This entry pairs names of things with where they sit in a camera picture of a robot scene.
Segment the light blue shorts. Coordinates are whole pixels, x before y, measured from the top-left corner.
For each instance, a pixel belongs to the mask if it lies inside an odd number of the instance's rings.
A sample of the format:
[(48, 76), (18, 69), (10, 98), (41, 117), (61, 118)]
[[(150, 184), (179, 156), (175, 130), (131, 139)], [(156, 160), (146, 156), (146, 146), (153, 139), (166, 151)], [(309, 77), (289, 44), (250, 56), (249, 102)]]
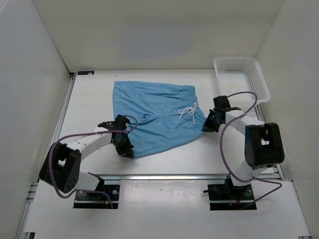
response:
[(192, 85), (116, 81), (113, 113), (130, 116), (137, 127), (129, 133), (135, 158), (195, 141), (205, 122)]

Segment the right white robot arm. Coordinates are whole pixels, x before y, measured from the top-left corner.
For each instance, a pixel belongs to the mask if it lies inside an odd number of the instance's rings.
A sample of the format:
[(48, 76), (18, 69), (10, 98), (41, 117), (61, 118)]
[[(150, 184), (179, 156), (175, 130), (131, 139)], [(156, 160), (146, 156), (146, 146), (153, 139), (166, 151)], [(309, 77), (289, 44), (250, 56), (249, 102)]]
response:
[[(261, 172), (284, 161), (280, 129), (276, 123), (264, 123), (248, 116), (238, 107), (231, 107), (228, 96), (219, 96), (213, 101), (214, 109), (210, 110), (202, 131), (218, 132), (220, 126), (224, 125), (219, 140), (220, 154), (229, 172), (224, 194), (229, 199), (235, 199), (242, 193), (244, 186), (258, 179)], [(244, 161), (235, 171), (231, 170), (223, 151), (223, 138), (229, 127), (244, 136)]]

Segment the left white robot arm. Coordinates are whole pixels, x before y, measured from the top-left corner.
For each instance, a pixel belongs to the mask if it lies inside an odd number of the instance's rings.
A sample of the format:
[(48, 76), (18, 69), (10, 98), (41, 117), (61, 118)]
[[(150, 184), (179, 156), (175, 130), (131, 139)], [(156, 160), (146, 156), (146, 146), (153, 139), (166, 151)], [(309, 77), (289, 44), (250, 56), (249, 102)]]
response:
[(81, 172), (81, 162), (107, 145), (113, 145), (120, 157), (133, 159), (134, 146), (129, 133), (136, 129), (138, 121), (129, 115), (117, 115), (113, 121), (98, 124), (90, 133), (64, 136), (53, 143), (39, 173), (40, 180), (54, 187), (58, 196), (69, 198), (83, 192), (93, 199), (107, 197), (104, 179), (92, 173)]

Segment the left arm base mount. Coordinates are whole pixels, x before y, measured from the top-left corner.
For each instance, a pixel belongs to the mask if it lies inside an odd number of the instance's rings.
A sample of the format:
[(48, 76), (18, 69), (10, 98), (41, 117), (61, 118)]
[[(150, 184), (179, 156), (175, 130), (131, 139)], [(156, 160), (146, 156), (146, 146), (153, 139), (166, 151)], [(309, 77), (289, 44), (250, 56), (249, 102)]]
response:
[(73, 203), (75, 209), (118, 209), (120, 197), (119, 182), (102, 180), (96, 189), (104, 193), (77, 192)]

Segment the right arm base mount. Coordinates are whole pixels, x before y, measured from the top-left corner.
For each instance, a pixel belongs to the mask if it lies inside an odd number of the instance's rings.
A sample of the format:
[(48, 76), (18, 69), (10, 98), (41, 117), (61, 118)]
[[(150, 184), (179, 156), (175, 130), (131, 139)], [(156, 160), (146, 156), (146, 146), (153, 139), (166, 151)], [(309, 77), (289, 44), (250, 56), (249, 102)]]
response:
[(210, 211), (257, 210), (251, 185), (209, 184), (203, 193), (209, 197)]

